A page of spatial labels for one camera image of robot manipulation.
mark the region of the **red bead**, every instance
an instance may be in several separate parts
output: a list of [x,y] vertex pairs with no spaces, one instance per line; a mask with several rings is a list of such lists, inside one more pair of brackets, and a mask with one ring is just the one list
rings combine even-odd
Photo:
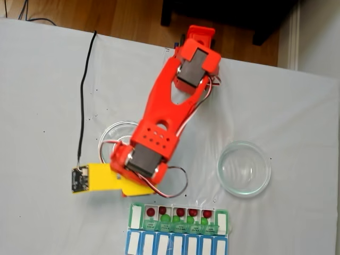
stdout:
[[166,213],[166,208],[164,206],[159,207],[158,209],[159,214],[164,215]]
[[147,215],[148,215],[149,217],[152,217],[153,215],[155,215],[155,210],[154,210],[154,208],[149,208],[149,209],[147,210]]
[[189,209],[189,215],[191,217],[195,217],[197,215],[197,210],[196,209]]
[[185,214],[185,211],[184,211],[183,208],[177,208],[176,214],[177,214],[177,216],[179,216],[179,217],[183,217],[184,214]]
[[204,210],[203,211],[203,217],[204,218],[210,218],[211,217],[211,211]]

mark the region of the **green ball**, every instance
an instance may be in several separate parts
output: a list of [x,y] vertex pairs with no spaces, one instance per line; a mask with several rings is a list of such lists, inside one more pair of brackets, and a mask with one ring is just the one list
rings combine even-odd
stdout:
[[172,222],[180,222],[179,216],[174,215],[174,217],[172,217]]
[[187,218],[186,218],[186,223],[188,223],[188,224],[193,224],[194,223],[194,219],[193,219],[193,217],[191,217],[191,216],[188,216]]
[[168,214],[163,214],[161,217],[160,217],[160,221],[161,222],[170,222],[171,218]]
[[201,218],[201,225],[208,225],[208,220],[206,218]]

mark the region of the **petri dish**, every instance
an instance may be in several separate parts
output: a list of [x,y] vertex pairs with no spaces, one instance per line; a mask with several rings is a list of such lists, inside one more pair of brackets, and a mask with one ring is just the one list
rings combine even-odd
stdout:
[[[130,137],[132,136],[132,133],[137,125],[138,124],[133,121],[120,121],[109,126],[101,135],[98,148],[101,142],[104,140],[118,140],[127,144],[130,143]],[[101,156],[105,163],[110,163],[110,156],[114,148],[115,144],[113,143],[103,144]]]
[[217,163],[221,185],[237,197],[254,197],[269,183],[271,166],[265,153],[246,141],[230,143]]

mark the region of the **white wall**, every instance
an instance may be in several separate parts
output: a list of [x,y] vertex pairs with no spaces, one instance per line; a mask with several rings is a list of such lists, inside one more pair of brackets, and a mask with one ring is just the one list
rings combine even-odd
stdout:
[[[298,52],[299,71],[340,80],[340,0],[306,0],[301,3]],[[340,255],[339,218],[336,254]]]

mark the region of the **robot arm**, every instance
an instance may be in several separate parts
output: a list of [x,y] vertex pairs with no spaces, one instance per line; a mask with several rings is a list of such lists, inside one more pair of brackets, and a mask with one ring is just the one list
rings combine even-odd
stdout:
[[[210,94],[211,76],[218,73],[221,56],[210,49],[213,29],[190,29],[184,45],[176,48],[156,79],[130,144],[117,142],[110,157],[111,170],[142,185],[162,181],[187,121],[202,103],[200,98],[207,86]],[[179,105],[171,101],[173,81],[191,95]]]

